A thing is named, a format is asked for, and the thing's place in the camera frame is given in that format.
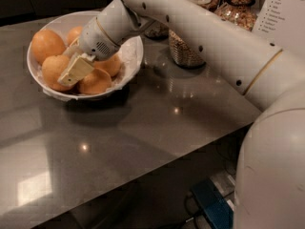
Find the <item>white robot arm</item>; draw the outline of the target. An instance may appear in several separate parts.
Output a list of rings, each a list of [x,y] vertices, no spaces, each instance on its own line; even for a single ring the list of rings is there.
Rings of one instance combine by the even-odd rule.
[[[67,48],[59,81],[84,78],[159,21],[262,112],[247,133],[234,190],[234,229],[305,229],[303,59],[188,0],[113,0]]]

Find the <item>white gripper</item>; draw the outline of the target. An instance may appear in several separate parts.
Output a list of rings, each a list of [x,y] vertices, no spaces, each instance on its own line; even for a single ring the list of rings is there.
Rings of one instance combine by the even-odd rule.
[[[106,60],[119,49],[120,46],[109,38],[98,18],[94,17],[83,27],[79,38],[76,37],[63,52],[63,55],[71,57],[71,60],[59,76],[58,82],[66,87],[75,85],[93,71],[95,57],[98,60]]]

